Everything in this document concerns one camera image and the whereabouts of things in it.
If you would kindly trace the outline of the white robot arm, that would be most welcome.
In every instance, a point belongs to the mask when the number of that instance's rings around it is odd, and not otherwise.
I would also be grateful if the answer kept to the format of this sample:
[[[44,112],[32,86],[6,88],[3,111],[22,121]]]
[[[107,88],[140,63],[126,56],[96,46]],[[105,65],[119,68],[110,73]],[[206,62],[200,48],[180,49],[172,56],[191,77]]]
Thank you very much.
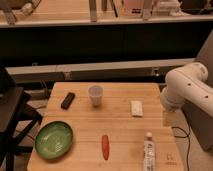
[[[165,77],[166,86],[160,94],[163,110],[163,125],[171,126],[186,100],[213,117],[213,88],[205,81],[208,78],[207,67],[199,62],[186,64],[170,70]]]

